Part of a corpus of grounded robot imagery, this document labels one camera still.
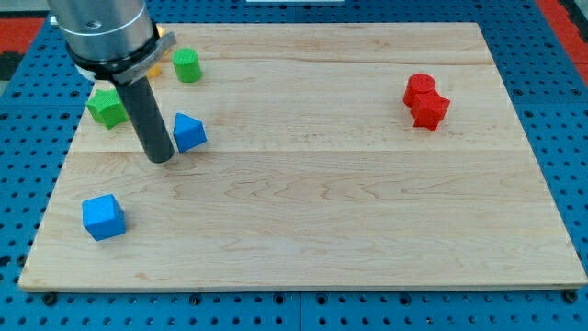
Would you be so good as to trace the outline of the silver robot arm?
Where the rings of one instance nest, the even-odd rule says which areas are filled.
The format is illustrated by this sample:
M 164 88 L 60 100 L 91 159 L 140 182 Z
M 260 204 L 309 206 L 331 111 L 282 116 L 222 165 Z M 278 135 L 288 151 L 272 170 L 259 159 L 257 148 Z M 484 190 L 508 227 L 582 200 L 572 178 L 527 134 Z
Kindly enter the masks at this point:
M 66 50 L 89 80 L 131 85 L 176 45 L 161 35 L 144 0 L 49 0 Z

